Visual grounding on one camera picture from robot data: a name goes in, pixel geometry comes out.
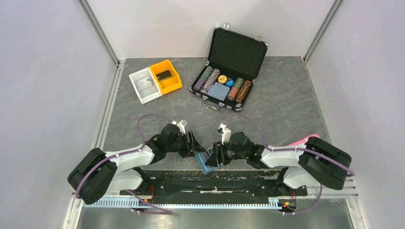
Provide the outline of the blue card holder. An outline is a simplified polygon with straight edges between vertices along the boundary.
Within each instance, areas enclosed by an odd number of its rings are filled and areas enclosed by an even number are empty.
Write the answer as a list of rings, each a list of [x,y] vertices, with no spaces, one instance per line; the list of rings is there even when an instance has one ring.
[[[213,171],[216,171],[219,168],[219,167],[207,166],[205,164],[212,154],[212,148],[213,147],[210,147],[205,152],[197,152],[196,154],[194,154],[196,157],[196,161],[197,161],[198,165],[200,166],[203,174],[211,173]]]

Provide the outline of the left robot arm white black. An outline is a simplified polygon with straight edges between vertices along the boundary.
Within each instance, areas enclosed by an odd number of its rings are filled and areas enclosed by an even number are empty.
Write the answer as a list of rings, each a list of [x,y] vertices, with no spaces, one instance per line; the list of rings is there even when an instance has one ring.
[[[100,148],[90,150],[68,175],[67,182],[88,205],[105,194],[130,190],[144,195],[152,188],[150,176],[142,166],[157,163],[168,153],[178,153],[185,158],[205,151],[192,131],[185,132],[183,123],[173,122],[137,147],[116,152],[104,152]]]

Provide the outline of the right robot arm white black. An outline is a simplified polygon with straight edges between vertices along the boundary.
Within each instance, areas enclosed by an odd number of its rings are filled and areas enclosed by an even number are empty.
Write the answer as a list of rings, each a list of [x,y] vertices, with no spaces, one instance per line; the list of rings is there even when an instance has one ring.
[[[230,135],[228,142],[215,143],[204,164],[219,167],[238,159],[256,169],[282,167],[284,172],[276,181],[276,189],[282,195],[317,184],[341,190],[346,177],[353,176],[349,169],[352,157],[316,135],[297,145],[271,147],[255,144],[243,132],[237,132]]]

